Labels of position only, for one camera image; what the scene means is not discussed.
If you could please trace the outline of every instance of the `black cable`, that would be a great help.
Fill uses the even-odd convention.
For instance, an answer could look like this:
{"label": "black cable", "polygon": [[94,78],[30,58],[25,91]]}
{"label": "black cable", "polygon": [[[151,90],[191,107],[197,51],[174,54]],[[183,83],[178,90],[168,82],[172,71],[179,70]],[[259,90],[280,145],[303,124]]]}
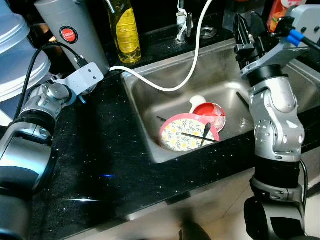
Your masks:
{"label": "black cable", "polygon": [[301,39],[301,42],[308,45],[310,48],[313,48],[313,49],[317,50],[318,52],[320,52],[320,46],[318,46],[315,42],[311,41],[309,38],[304,37]]}
{"label": "black cable", "polygon": [[305,163],[304,163],[304,161],[302,159],[300,160],[300,164],[302,166],[303,175],[304,175],[304,190],[303,190],[302,204],[303,204],[304,212],[306,212],[307,192],[308,192],[308,171],[307,171],[307,167],[306,167],[306,165],[305,165]]}
{"label": "black cable", "polygon": [[16,112],[15,112],[15,115],[14,115],[13,121],[18,119],[19,114],[21,112],[22,105],[24,104],[24,100],[25,100],[25,97],[26,97],[26,92],[27,92],[30,76],[31,76],[31,73],[32,73],[32,69],[34,68],[37,56],[40,54],[40,52],[43,49],[45,49],[47,47],[50,47],[50,46],[60,46],[60,47],[64,47],[64,48],[68,49],[75,56],[76,62],[78,63],[78,65],[80,67],[83,67],[86,64],[88,64],[88,62],[83,57],[79,56],[71,47],[69,47],[68,45],[65,45],[65,44],[63,44],[61,42],[49,42],[49,43],[43,45],[42,47],[40,47],[39,49],[37,49],[35,51],[35,53],[33,54],[32,58],[31,58],[30,65],[29,65],[28,71],[27,71],[26,76],[25,76],[25,80],[24,80],[24,84],[23,84],[23,88],[22,88],[22,93],[20,95],[20,100],[19,100]]}

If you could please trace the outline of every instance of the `sink basin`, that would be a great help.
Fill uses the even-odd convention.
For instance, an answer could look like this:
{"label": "sink basin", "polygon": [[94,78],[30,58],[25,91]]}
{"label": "sink basin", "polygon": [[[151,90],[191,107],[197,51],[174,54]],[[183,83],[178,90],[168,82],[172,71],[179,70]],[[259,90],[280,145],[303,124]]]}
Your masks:
{"label": "sink basin", "polygon": [[[216,103],[224,109],[226,124],[219,133],[221,141],[253,129],[250,112],[237,95],[239,92],[249,102],[250,85],[241,80],[234,45],[235,41],[230,39],[200,49],[193,76],[184,87],[175,92],[156,90],[127,72],[121,75],[154,162],[163,163],[190,152],[166,150],[160,147],[158,138],[163,119],[188,113],[192,107],[189,100],[195,95],[204,96],[207,102]],[[137,68],[135,71],[161,87],[173,88],[188,75],[193,59],[194,51]],[[299,103],[299,113],[320,105],[318,72],[297,60],[290,62],[283,72],[289,75],[292,90]]]}

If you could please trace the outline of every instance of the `blue connector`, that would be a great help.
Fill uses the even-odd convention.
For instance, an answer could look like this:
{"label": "blue connector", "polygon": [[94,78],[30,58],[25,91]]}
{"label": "blue connector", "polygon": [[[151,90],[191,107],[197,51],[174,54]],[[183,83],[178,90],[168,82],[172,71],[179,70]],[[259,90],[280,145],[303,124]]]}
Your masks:
{"label": "blue connector", "polygon": [[292,29],[289,33],[289,36],[286,37],[286,40],[289,43],[298,47],[304,37],[305,36],[301,32],[298,32],[298,31]]}

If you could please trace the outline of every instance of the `plate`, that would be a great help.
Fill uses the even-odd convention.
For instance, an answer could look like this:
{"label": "plate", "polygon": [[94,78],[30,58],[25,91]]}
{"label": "plate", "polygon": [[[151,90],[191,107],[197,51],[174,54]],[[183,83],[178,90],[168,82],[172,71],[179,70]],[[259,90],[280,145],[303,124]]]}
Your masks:
{"label": "plate", "polygon": [[[174,151],[184,152],[201,147],[202,137],[206,124],[210,121],[202,116],[192,113],[182,113],[168,119],[159,131],[159,143],[161,147]],[[211,129],[206,139],[219,141],[217,129],[211,125]],[[212,141],[204,141],[203,146],[212,144]]]}

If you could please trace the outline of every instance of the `red label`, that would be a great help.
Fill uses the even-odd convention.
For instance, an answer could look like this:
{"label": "red label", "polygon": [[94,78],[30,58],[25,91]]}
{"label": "red label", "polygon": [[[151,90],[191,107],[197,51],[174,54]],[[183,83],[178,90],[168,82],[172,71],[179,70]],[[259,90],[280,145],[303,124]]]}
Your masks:
{"label": "red label", "polygon": [[74,44],[78,40],[78,34],[72,27],[64,26],[60,29],[61,37],[69,44]]}

